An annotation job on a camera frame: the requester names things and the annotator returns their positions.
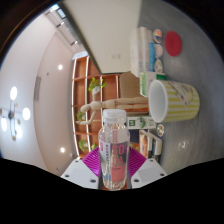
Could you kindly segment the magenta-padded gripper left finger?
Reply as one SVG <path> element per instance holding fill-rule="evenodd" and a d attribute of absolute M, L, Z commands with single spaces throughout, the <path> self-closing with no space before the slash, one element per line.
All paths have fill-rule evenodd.
<path fill-rule="evenodd" d="M 98 148 L 93 149 L 82 159 L 74 159 L 61 177 L 84 188 L 98 189 L 100 179 Z"/>

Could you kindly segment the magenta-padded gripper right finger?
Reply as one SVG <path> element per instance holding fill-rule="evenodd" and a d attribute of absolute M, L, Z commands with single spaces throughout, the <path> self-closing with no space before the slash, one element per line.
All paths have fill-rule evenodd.
<path fill-rule="evenodd" d="M 127 179 L 128 189 L 146 186 L 166 175 L 167 173 L 155 159 L 146 159 L 136 149 L 130 148 Z"/>

